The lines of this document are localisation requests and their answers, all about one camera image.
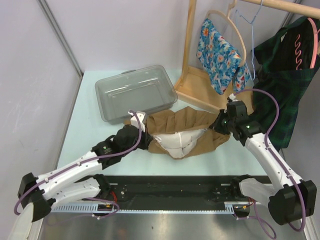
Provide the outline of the tan garment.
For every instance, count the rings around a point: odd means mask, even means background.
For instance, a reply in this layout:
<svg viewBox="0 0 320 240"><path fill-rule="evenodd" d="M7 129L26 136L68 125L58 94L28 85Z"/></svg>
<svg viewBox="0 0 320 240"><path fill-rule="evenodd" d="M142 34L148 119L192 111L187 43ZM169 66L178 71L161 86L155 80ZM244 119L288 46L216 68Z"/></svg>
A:
<svg viewBox="0 0 320 240"><path fill-rule="evenodd" d="M213 152L230 139L229 134L210 128L216 118L216 114L190 106L147 115L145 133L152 136L147 150L175 160Z"/></svg>

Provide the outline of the blue floral skirt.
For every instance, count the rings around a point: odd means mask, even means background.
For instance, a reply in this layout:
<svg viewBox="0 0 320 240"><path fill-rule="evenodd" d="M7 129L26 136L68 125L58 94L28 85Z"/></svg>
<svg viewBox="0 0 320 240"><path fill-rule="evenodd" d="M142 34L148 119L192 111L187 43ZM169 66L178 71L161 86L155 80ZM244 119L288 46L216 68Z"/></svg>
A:
<svg viewBox="0 0 320 240"><path fill-rule="evenodd" d="M218 32L209 18L201 26L196 56L209 76L211 87L223 95L229 85L233 91L245 89L250 74L238 50Z"/></svg>

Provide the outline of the green plaid garment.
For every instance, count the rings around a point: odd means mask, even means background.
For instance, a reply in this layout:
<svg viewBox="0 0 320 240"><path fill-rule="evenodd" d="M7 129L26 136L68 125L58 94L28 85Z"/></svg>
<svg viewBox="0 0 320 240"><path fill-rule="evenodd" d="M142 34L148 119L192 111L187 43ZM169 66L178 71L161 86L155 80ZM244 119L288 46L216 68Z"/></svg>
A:
<svg viewBox="0 0 320 240"><path fill-rule="evenodd" d="M272 128L268 137L276 150L289 146L298 116L299 102L320 68L320 56L317 54L313 69L296 70L296 30L307 18L302 16L282 27L273 37L254 48L255 58L261 65L254 88L268 92L276 99L279 116L274 123L274 102L263 93L254 92L254 112L251 118L259 122L264 130Z"/></svg>

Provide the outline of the pink plastic hanger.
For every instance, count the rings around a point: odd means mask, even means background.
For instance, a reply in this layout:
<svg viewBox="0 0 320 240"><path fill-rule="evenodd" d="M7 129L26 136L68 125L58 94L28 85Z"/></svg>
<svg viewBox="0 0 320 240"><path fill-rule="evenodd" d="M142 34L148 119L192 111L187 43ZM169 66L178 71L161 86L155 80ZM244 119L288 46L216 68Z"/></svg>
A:
<svg viewBox="0 0 320 240"><path fill-rule="evenodd" d="M295 69L313 69L318 55L318 34L316 20L308 17L298 26L294 42Z"/></svg>

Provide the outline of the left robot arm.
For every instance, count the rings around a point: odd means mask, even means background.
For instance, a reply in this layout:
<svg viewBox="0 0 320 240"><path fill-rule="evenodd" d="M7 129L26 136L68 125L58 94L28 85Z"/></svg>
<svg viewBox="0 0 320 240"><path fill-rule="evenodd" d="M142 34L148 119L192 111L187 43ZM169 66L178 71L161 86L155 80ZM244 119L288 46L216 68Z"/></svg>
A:
<svg viewBox="0 0 320 240"><path fill-rule="evenodd" d="M18 190L18 207L33 208L31 221L46 217L54 208L82 199L105 200L111 188L106 177L98 172L118 164L136 149L146 150L152 140L147 128L127 124L116 134L93 146L82 157L51 172L24 175Z"/></svg>

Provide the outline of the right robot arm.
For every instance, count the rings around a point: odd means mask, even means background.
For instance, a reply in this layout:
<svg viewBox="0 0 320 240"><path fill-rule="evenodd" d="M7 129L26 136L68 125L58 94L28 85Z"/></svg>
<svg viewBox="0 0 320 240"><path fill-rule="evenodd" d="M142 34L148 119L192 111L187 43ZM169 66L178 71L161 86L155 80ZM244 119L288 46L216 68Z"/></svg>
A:
<svg viewBox="0 0 320 240"><path fill-rule="evenodd" d="M229 99L226 109L219 111L210 126L215 132L229 135L239 141L257 159L272 186L266 186L249 175L237 179L230 188L231 196L242 201L245 197L256 200L279 225L289 224L312 216L315 211L317 187L305 181L284 161L265 134L261 125L250 120L247 107L241 100Z"/></svg>

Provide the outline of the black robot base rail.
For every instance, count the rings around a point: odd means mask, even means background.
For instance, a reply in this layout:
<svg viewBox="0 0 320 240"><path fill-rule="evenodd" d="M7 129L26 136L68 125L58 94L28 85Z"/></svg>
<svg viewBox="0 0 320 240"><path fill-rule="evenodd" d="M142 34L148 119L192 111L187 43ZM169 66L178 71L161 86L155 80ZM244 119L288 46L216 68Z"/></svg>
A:
<svg viewBox="0 0 320 240"><path fill-rule="evenodd" d="M236 186L245 176L106 176L93 175L100 184L99 199L114 200L122 211L213 212L225 204L253 202Z"/></svg>

